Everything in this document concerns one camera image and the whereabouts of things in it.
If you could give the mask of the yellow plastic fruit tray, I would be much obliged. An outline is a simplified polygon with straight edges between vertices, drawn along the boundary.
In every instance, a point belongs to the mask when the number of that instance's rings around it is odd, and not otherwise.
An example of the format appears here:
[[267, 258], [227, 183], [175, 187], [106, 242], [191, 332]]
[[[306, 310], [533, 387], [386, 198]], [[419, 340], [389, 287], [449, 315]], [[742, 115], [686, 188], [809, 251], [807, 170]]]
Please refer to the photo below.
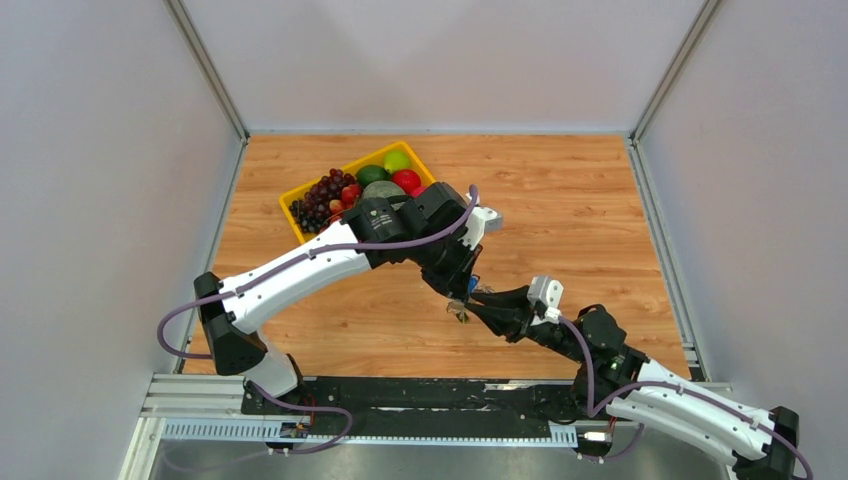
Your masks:
[[362, 199], [365, 188], [387, 180], [403, 192], [418, 194], [436, 181], [404, 141], [370, 153], [279, 197], [279, 204], [301, 244], [323, 232]]

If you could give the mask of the dark green lime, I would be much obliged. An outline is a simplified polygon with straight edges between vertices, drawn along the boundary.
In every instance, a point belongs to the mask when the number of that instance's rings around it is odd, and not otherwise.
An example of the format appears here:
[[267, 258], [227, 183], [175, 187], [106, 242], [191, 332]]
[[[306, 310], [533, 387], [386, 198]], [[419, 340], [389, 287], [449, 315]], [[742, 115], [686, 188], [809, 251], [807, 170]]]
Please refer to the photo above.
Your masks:
[[370, 184], [379, 181], [388, 181], [391, 175], [380, 165], [365, 165], [355, 174], [357, 183], [366, 188]]

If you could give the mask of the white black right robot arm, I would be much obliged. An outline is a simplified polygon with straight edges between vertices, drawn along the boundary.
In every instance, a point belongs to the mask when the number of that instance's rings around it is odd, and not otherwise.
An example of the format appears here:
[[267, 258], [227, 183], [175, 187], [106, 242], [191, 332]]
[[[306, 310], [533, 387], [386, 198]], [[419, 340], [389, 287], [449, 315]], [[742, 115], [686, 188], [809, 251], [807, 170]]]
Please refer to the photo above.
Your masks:
[[675, 374], [629, 346], [626, 332], [601, 304], [565, 319], [558, 308], [562, 291], [556, 282], [476, 291], [465, 307], [509, 343], [530, 340], [578, 363], [571, 403], [584, 417], [635, 421], [698, 448], [739, 479], [793, 479], [796, 469], [813, 478], [798, 448], [796, 412], [748, 406]]

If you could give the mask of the dark purple grape bunch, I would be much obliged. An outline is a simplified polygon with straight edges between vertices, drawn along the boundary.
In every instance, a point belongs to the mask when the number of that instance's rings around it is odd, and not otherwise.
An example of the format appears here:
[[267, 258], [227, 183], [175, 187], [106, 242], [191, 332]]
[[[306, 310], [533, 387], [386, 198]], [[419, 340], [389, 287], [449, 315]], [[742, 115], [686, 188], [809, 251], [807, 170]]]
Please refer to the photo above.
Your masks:
[[331, 168], [318, 181], [309, 185], [307, 190], [287, 201], [286, 207], [302, 234], [316, 234], [330, 224], [325, 220], [330, 216], [329, 202], [340, 197], [340, 191], [347, 185], [357, 183], [351, 173]]

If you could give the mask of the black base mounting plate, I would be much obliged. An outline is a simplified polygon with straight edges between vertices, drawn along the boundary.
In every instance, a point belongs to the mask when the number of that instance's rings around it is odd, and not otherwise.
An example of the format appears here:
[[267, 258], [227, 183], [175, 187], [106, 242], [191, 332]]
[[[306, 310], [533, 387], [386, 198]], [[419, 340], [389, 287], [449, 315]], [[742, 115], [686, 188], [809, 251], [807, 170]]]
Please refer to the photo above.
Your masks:
[[243, 414], [295, 416], [316, 436], [536, 439], [588, 418], [569, 380], [321, 376], [284, 406], [242, 385]]

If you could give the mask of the aluminium front frame rail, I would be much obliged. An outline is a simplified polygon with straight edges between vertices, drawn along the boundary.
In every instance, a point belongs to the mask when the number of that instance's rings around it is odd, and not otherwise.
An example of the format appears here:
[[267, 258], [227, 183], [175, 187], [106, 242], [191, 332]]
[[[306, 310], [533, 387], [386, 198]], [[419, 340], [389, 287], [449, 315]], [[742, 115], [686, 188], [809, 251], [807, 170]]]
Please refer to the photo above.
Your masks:
[[295, 416], [248, 416], [239, 377], [156, 375], [121, 475], [125, 479], [727, 479], [730, 471], [662, 433], [622, 421], [616, 459], [574, 447], [599, 420], [542, 438], [316, 436]]

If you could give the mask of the green netted melon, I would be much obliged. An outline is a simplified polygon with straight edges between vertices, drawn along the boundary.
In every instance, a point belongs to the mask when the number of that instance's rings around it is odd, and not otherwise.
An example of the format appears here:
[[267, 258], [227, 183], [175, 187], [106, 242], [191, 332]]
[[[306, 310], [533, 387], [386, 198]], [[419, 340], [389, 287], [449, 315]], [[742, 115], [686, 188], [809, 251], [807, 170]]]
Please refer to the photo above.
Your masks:
[[368, 184], [364, 188], [361, 199], [383, 199], [389, 204], [403, 204], [409, 199], [409, 195], [396, 183], [388, 180], [379, 180]]

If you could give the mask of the light green apple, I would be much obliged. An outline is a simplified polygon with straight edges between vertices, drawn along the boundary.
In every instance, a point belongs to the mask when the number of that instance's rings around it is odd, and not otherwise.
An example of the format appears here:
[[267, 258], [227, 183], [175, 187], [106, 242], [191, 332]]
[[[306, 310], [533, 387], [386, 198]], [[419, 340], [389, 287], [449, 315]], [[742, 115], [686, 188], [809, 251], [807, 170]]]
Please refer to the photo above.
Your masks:
[[391, 150], [383, 156], [383, 169], [389, 175], [394, 175], [396, 172], [409, 169], [410, 167], [411, 159], [405, 151]]

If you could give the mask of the pink red apple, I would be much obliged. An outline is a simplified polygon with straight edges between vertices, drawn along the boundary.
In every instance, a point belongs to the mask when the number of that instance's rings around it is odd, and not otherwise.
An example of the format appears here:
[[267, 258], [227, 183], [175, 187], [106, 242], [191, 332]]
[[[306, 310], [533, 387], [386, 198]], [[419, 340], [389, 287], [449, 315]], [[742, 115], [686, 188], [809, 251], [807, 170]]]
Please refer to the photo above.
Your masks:
[[421, 195], [421, 194], [422, 194], [422, 193], [423, 193], [426, 189], [427, 189], [427, 187], [426, 187], [426, 186], [424, 186], [424, 185], [418, 186], [417, 188], [413, 189], [413, 190], [410, 192], [410, 196], [411, 196], [412, 198], [417, 198], [417, 197], [418, 197], [419, 195]]

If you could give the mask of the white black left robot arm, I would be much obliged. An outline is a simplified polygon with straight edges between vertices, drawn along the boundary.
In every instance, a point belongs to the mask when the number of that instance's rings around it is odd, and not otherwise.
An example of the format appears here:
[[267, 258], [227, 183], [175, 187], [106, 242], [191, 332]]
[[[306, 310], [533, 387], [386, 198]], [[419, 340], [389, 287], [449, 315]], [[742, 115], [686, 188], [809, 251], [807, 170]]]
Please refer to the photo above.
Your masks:
[[291, 356], [265, 343], [262, 326], [297, 301], [347, 277], [386, 263], [411, 261], [436, 293], [467, 299], [482, 239], [500, 229], [501, 215], [471, 190], [459, 195], [436, 182], [417, 196], [389, 182], [362, 199], [298, 248], [246, 273], [194, 281], [203, 332], [215, 371], [241, 375], [267, 392], [280, 413], [297, 412], [306, 388]]

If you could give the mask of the red cherry bunch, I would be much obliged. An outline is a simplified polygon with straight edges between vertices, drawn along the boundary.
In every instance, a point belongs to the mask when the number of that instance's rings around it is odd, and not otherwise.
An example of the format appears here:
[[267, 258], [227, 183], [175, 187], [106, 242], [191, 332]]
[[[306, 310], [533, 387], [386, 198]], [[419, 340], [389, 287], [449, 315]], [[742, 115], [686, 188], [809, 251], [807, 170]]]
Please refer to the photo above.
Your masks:
[[340, 191], [340, 197], [329, 202], [330, 216], [325, 220], [326, 224], [331, 224], [339, 220], [343, 213], [352, 209], [361, 197], [362, 189], [358, 183], [345, 186]]

